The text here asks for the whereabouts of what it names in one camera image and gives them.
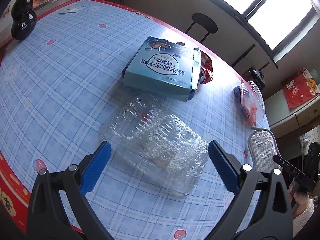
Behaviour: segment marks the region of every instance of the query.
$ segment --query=red bag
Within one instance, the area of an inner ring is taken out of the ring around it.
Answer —
[[[296,71],[294,78],[283,86],[283,90],[290,109],[302,105],[320,93],[315,80],[307,69]]]

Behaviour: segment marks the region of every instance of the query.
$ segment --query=clear plastic clamshell box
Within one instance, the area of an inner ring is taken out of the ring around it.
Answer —
[[[183,195],[195,188],[208,160],[208,143],[150,94],[105,120],[101,133],[117,153]]]

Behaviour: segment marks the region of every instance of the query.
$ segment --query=metal tray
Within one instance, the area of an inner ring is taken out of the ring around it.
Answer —
[[[43,15],[44,13],[50,11],[51,9],[62,5],[66,2],[69,2],[71,0],[48,0],[46,2],[44,2],[43,4],[40,4],[39,6],[37,6],[36,8],[34,8],[33,10],[35,11],[35,13],[37,14],[37,17]]]

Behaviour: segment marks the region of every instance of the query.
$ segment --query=window frame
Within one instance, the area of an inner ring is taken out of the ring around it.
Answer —
[[[284,49],[310,22],[313,16],[316,14],[316,10],[312,7],[306,16],[300,21],[300,23],[274,48],[271,49],[261,35],[255,30],[254,27],[248,23],[248,20],[255,14],[255,12],[267,1],[267,0],[254,0],[251,5],[243,12],[239,13],[225,0],[209,0],[219,8],[224,10],[227,14],[233,17],[247,32],[258,42],[258,44],[264,49],[264,51],[270,57],[272,63],[278,68],[273,58]]]

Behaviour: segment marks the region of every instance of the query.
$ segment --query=black bottle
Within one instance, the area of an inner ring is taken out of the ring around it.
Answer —
[[[33,0],[16,0],[12,6],[11,35],[15,40],[24,40],[36,26],[37,16],[32,10]]]

